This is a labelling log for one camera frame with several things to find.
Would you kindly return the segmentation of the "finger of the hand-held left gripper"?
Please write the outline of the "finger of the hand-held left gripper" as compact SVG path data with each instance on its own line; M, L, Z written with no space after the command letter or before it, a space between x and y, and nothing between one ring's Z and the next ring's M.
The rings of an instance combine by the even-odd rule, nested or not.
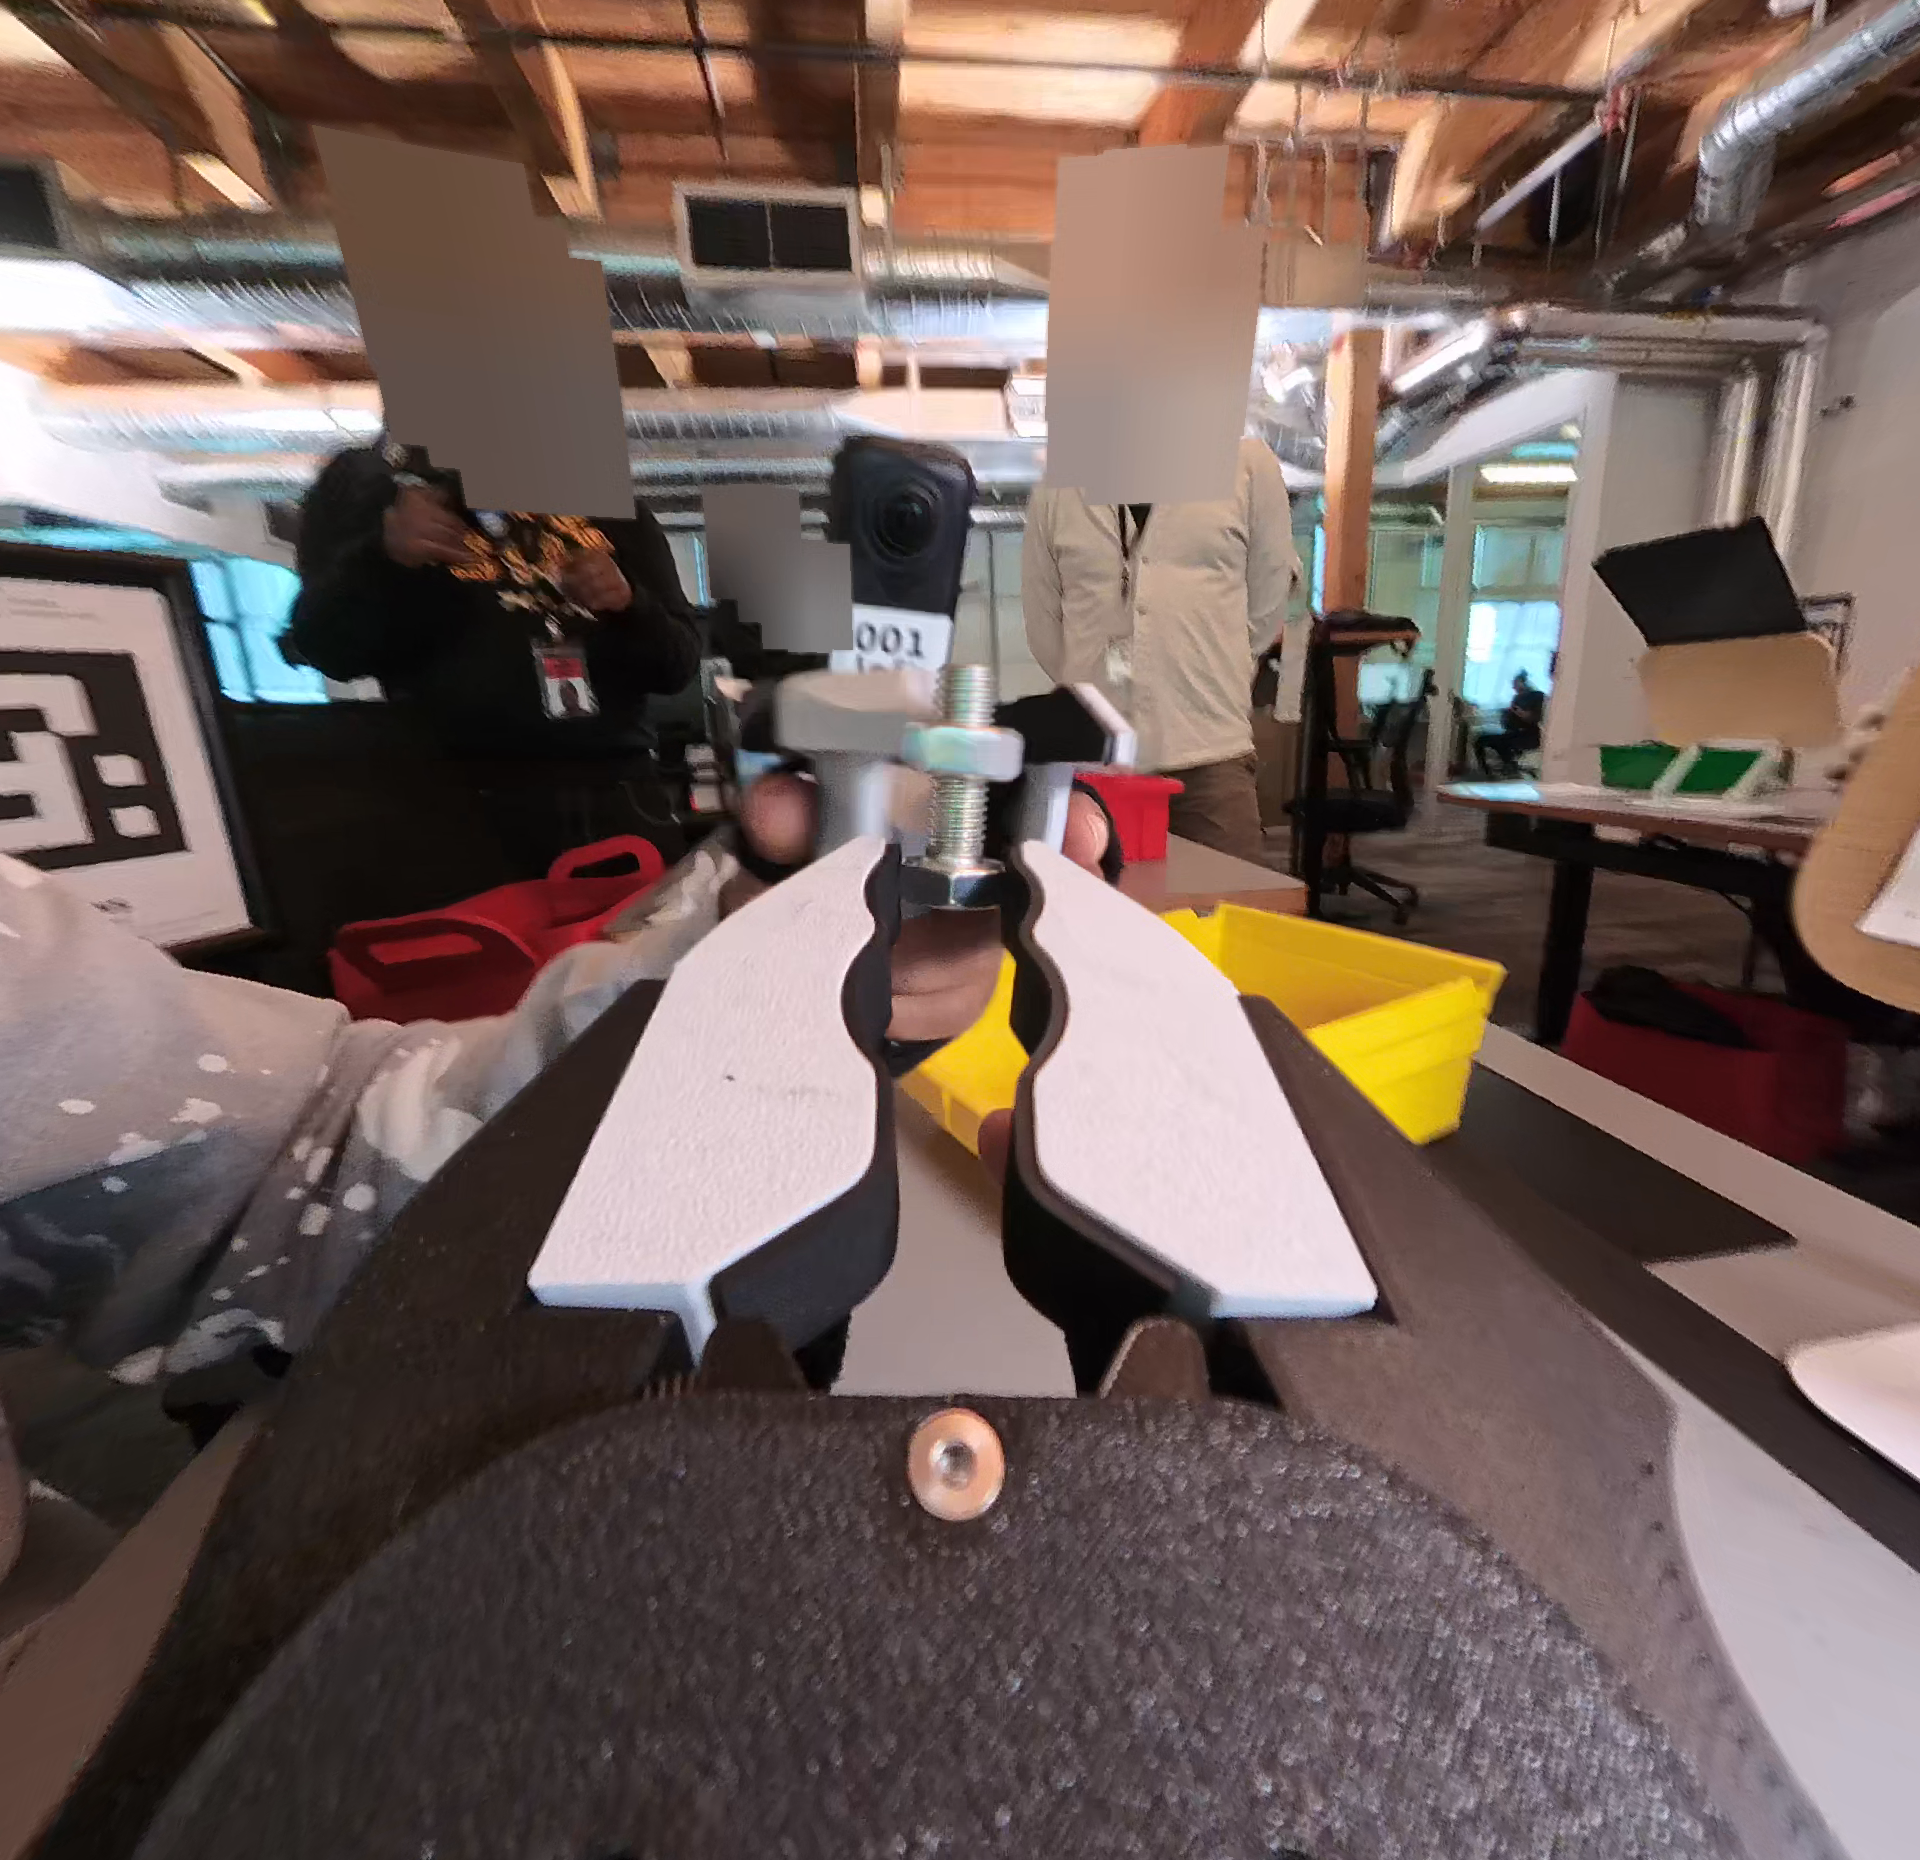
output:
M1021 738L1021 773L1000 796L1002 839L1064 839L1069 799L1086 773L1138 766L1137 732L1090 684L1052 687L996 706L996 723Z
M772 706L776 747L798 755L815 785L819 857L862 837L923 846L931 779L907 764L905 742L938 712L935 671L794 672Z

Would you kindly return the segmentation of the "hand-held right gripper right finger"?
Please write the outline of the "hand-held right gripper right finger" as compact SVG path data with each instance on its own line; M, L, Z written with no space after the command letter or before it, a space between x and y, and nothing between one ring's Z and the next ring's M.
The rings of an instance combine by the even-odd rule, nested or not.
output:
M1260 1039L1187 936L1043 841L1017 846L1024 1046L1002 1250L1069 1338L1355 1319L1380 1286Z

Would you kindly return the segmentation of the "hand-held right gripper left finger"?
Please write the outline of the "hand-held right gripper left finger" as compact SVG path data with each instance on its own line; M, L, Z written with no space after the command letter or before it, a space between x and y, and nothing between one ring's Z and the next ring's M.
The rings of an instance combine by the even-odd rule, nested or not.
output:
M884 1065L899 852L843 842L712 928L664 983L566 1186L540 1304L671 1314L806 1347L899 1241Z

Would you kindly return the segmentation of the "steel hex nut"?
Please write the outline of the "steel hex nut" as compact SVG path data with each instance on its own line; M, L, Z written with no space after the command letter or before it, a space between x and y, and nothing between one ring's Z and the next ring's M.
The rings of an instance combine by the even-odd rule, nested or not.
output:
M948 719L908 723L899 760L929 777L1004 785L1021 775L1024 742L1002 725L961 725Z

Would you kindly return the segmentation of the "steel hex bolt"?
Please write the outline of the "steel hex bolt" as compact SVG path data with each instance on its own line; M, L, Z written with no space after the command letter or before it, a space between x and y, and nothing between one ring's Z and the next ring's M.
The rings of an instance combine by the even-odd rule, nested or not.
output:
M938 672L929 721L994 723L994 674L987 665ZM899 867L899 895L912 912L979 912L996 906L1002 865L987 854L989 783L929 777L923 850Z

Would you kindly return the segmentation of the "yellow plastic bin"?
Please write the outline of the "yellow plastic bin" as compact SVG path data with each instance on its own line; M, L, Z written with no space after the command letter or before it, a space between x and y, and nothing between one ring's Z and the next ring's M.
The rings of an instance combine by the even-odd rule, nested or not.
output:
M1503 964L1243 906L1163 921L1237 994L1273 1003L1408 1140L1456 1130ZM905 1078L912 1102L970 1153L987 1114L1013 1104L1026 1061L1004 955L981 1018Z

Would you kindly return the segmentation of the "person's left hand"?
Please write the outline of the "person's left hand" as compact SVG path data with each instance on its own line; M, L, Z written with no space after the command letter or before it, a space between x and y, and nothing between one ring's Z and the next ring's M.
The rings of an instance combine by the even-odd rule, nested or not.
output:
M806 863L819 831L819 788L794 770L774 770L755 779L738 798L735 828L738 869L727 876L720 919L768 889L753 865L791 869ZM1112 816L1088 781L1073 785L1062 835L1062 854L1075 865L1116 884L1123 854ZM966 1031L987 1009L998 981L1002 942L998 925L985 912L927 912L905 919L893 945L893 1018L890 1035L912 1043L946 1043Z

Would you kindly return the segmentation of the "red plastic bin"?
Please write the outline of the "red plastic bin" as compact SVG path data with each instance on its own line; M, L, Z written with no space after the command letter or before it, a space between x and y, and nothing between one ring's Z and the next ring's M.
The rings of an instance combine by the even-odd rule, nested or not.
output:
M1088 792L1110 824L1108 857L1122 869L1165 861L1172 794L1183 792L1176 777L1138 770L1082 768L1075 788Z

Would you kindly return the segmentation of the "black office chair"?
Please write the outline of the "black office chair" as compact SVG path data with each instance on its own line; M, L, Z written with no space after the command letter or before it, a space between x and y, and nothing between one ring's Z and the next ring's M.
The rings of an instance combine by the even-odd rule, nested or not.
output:
M1307 635L1307 678L1301 700L1297 786L1288 803L1292 872L1307 887L1307 912L1323 912L1325 895L1359 889L1385 904L1396 927L1419 906L1415 884L1374 872L1352 857L1355 839L1402 833L1413 813L1409 753L1426 708L1432 672L1411 697L1391 699L1363 736L1338 725L1337 665L1376 648L1409 656L1419 626L1368 609L1331 609Z

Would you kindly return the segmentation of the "red tote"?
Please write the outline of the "red tote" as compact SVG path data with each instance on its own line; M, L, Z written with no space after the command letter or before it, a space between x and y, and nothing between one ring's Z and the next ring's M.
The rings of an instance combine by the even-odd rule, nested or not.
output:
M596 938L665 871L649 839L611 837L561 854L531 880L344 925L325 955L333 994L359 1020L449 1022L507 1013L546 964Z

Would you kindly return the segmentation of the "white air vent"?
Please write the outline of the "white air vent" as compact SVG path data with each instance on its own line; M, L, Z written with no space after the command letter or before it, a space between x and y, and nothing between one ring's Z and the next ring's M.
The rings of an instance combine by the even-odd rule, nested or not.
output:
M865 284L860 194L811 184L677 183L684 284L856 291Z

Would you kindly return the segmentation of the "red bag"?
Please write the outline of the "red bag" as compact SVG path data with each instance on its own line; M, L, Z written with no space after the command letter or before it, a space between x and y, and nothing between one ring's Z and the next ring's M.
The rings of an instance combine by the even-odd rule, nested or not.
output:
M1793 1166L1847 1138L1849 1041L1763 994L1610 964L1572 1003L1559 1054Z

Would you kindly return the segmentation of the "green plastic bin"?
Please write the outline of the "green plastic bin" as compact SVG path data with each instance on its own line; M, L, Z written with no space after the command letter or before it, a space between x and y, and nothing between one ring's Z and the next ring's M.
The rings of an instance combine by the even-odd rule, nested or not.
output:
M1789 766L1791 755L1776 743L1598 745L1598 785L1641 801L1753 803L1780 792Z

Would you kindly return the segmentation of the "black flag panel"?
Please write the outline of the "black flag panel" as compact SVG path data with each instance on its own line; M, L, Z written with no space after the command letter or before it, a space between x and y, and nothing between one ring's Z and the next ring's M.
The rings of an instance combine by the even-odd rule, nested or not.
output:
M1810 629L1763 517L1606 549L1595 571L1647 650Z

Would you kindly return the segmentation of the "wooden board stand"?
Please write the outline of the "wooden board stand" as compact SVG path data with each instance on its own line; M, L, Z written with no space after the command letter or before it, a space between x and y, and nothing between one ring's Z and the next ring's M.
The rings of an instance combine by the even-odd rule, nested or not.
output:
M1649 799L1759 807L1800 753L1841 738L1836 654L1811 631L1649 646L1636 674L1673 749Z

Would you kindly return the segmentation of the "framed marker poster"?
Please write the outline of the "framed marker poster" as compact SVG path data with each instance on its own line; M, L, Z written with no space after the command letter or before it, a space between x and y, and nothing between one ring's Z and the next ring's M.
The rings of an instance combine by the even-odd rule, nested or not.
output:
M189 566L4 543L2 850L179 957L273 932Z

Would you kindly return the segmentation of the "printed instruction sheet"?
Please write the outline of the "printed instruction sheet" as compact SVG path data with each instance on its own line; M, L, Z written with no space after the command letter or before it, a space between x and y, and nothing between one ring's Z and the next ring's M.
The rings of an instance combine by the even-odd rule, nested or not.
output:
M1882 885L1858 917L1858 932L1888 945L1918 949L1918 867L1920 839L1914 828L1903 850L1882 874Z

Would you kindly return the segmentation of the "silver air duct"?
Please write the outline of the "silver air duct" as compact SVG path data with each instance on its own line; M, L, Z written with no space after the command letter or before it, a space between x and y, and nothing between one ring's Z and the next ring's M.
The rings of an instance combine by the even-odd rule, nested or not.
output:
M1856 0L1720 108L1697 143L1690 231L1740 241L1778 149L1918 54L1918 0Z

